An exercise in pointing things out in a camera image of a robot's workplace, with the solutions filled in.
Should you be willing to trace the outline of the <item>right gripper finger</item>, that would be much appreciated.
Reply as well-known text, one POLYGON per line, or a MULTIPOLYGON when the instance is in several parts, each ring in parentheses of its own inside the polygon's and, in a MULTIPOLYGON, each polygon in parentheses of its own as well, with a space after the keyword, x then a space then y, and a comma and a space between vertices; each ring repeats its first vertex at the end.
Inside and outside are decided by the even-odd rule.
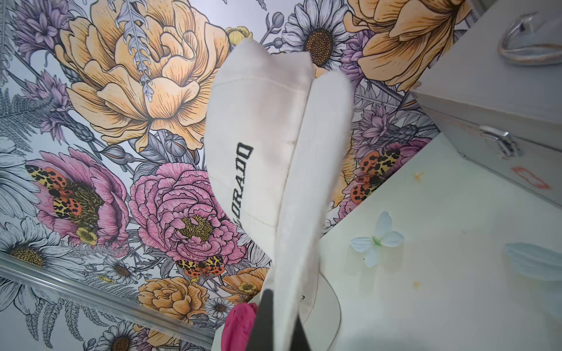
POLYGON ((274 292, 263 291, 246 351, 273 351, 274 349, 274 292))

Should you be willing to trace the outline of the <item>pink cap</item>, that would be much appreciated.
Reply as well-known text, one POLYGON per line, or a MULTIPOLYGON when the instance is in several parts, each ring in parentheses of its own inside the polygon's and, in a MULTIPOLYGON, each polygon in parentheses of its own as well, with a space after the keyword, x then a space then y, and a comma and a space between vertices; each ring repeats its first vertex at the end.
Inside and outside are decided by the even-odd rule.
POLYGON ((236 305, 226 318, 221 336, 222 351, 245 351, 258 312, 256 303, 236 305))

